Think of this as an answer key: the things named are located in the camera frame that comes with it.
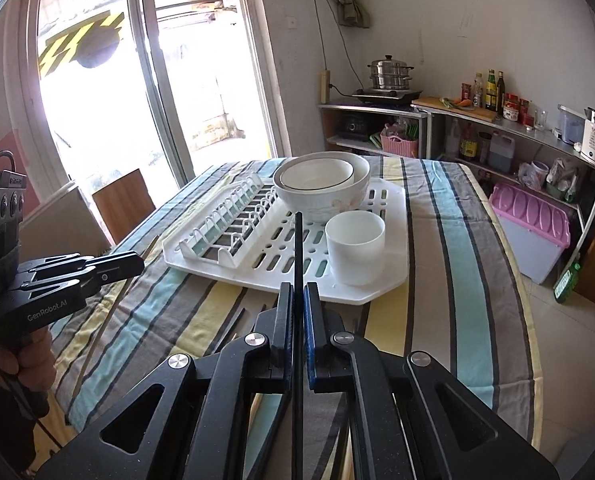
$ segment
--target tablecloth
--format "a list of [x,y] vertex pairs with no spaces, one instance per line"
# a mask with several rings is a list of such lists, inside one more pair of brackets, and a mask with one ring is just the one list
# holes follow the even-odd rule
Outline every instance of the tablecloth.
[[[363,306],[329,303],[348,330],[380,350],[424,350],[456,375],[536,447],[542,421],[542,371],[529,300],[497,217],[470,171],[458,164],[368,157],[373,176],[406,191],[409,277]],[[143,251],[221,186],[250,173],[271,176],[281,159],[211,168],[155,211],[116,251]],[[122,283],[52,326],[56,398],[81,431],[168,355],[215,351],[232,317],[273,306],[276,295],[219,283],[166,266],[161,244],[119,303],[93,349],[80,393],[72,392],[96,330]],[[340,396],[307,397],[305,478],[330,470],[344,412]]]

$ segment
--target pink lid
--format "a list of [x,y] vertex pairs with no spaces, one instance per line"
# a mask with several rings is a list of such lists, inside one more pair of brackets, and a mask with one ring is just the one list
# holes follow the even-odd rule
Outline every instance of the pink lid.
[[508,218],[560,247],[570,245],[568,216],[546,200],[519,187],[496,184],[489,201],[498,216]]

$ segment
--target cutting board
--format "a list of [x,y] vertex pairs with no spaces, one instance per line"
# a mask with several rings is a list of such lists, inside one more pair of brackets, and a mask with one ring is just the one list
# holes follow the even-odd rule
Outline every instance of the cutting board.
[[452,113],[463,115],[464,117],[472,117],[487,123],[492,123],[497,117],[497,113],[484,108],[476,108],[475,110],[460,110],[459,108],[446,108],[437,97],[420,97],[412,102],[413,105],[425,106],[427,108],[439,108],[440,110],[450,111]]

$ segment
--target yellow and black striped sign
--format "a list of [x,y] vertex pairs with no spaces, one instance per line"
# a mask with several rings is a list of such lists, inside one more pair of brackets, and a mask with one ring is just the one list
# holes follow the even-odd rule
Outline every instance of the yellow and black striped sign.
[[119,37],[123,38],[124,22],[123,12],[111,14],[109,10],[106,10],[55,34],[46,41],[46,47],[39,56],[40,78],[54,72],[60,65],[75,59],[77,45],[87,34],[94,34],[96,28],[114,28],[119,33]]

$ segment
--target metal screw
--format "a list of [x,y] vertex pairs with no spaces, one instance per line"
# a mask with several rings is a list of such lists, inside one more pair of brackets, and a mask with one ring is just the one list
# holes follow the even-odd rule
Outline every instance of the metal screw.
[[333,340],[335,343],[341,345],[350,345],[353,343],[355,336],[351,332],[338,332],[337,334],[333,335]]
[[246,341],[247,345],[260,346],[264,344],[264,341],[266,341],[266,336],[260,334],[259,332],[251,332],[244,338],[244,340]]
[[188,365],[188,355],[186,354],[175,354],[171,355],[168,358],[168,366],[171,368],[175,368],[178,370],[179,368],[184,368]]
[[411,355],[411,363],[416,366],[428,366],[431,364],[431,356],[426,352],[415,352]]

